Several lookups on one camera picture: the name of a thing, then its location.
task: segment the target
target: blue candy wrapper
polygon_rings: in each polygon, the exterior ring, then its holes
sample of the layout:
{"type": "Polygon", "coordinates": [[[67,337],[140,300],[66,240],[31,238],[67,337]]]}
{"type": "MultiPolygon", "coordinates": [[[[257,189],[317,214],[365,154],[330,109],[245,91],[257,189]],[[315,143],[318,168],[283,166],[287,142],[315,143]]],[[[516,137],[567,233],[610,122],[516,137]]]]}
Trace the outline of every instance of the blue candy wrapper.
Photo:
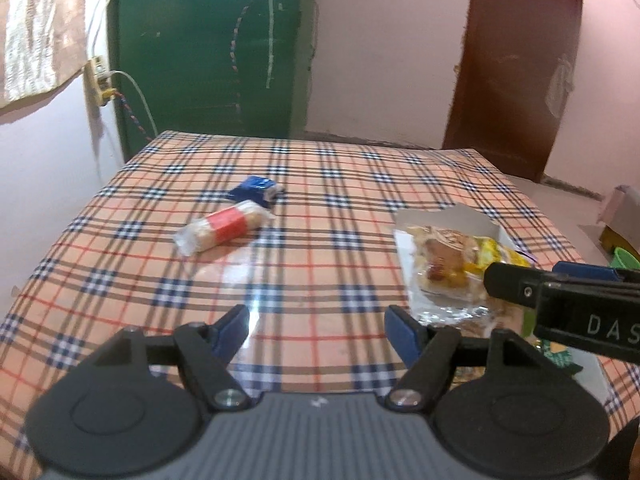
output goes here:
{"type": "Polygon", "coordinates": [[[282,191],[282,186],[273,180],[261,176],[249,176],[242,184],[227,193],[234,202],[252,200],[262,207],[271,207],[271,202],[282,191]]]}

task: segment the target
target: plaid tablecloth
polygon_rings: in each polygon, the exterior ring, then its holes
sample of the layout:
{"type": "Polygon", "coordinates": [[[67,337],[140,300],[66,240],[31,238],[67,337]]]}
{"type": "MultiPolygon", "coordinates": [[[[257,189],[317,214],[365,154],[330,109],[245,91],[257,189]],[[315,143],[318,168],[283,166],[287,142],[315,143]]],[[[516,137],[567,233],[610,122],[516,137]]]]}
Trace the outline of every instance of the plaid tablecloth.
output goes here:
{"type": "MultiPolygon", "coordinates": [[[[249,393],[384,389],[402,373],[383,311],[406,305],[393,213],[465,203],[545,268],[580,256],[536,206],[473,150],[165,132],[119,171],[35,269],[0,328],[0,465],[38,472],[22,425],[34,398],[126,325],[168,333],[236,303],[251,335],[230,369],[249,393]],[[228,205],[249,174],[286,191],[253,236],[191,260],[172,233],[228,205]]],[[[640,411],[640,372],[602,360],[612,432],[640,411]]],[[[156,369],[169,374],[174,370],[156,369]]]]}

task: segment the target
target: green object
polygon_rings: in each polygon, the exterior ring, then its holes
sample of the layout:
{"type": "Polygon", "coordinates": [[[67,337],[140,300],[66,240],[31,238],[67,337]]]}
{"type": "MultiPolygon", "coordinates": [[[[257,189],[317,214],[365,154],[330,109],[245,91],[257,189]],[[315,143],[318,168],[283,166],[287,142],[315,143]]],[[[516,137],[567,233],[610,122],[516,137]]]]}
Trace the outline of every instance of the green object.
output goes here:
{"type": "MultiPolygon", "coordinates": [[[[159,132],[286,138],[306,119],[313,11],[313,0],[113,0],[111,67],[142,88],[159,132]]],[[[151,133],[133,86],[120,76],[114,84],[151,133]]],[[[116,109],[129,158],[147,140],[116,109]]]]}
{"type": "Polygon", "coordinates": [[[533,329],[536,327],[536,311],[532,308],[524,308],[522,317],[522,332],[521,336],[524,338],[533,334],[533,329]]]}
{"type": "Polygon", "coordinates": [[[574,363],[574,359],[568,349],[553,352],[551,350],[551,343],[544,339],[540,341],[539,348],[547,359],[549,359],[558,368],[562,368],[567,371],[570,375],[575,375],[582,371],[582,367],[574,363]]]}
{"type": "Polygon", "coordinates": [[[614,269],[640,269],[640,262],[629,251],[625,251],[622,247],[616,247],[613,251],[610,267],[614,269]]]}

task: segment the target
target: red and white wrapper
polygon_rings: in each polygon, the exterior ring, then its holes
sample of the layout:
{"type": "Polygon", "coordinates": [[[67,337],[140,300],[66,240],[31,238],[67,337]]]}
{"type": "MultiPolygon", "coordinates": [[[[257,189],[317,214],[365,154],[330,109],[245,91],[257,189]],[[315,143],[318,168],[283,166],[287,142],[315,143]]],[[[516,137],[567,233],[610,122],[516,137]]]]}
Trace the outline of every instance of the red and white wrapper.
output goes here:
{"type": "Polygon", "coordinates": [[[174,242],[183,256],[193,256],[261,227],[273,216],[262,206],[245,200],[182,227],[174,242]]]}

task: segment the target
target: pink wall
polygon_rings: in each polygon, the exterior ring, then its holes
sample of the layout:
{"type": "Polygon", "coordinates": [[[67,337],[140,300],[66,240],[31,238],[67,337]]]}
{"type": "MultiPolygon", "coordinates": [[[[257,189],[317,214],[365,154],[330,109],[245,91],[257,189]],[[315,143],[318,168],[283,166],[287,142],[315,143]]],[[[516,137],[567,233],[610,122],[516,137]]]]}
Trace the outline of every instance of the pink wall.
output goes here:
{"type": "Polygon", "coordinates": [[[575,90],[546,165],[549,176],[603,194],[617,184],[640,186],[638,6],[584,0],[575,90]]]}
{"type": "Polygon", "coordinates": [[[306,130],[439,148],[469,0],[317,0],[306,130]]]}
{"type": "MultiPolygon", "coordinates": [[[[86,0],[85,23],[105,0],[86,0]]],[[[106,20],[96,54],[107,53],[106,20]]],[[[0,116],[0,319],[62,230],[122,167],[113,104],[97,109],[82,76],[33,104],[0,116]]]]}

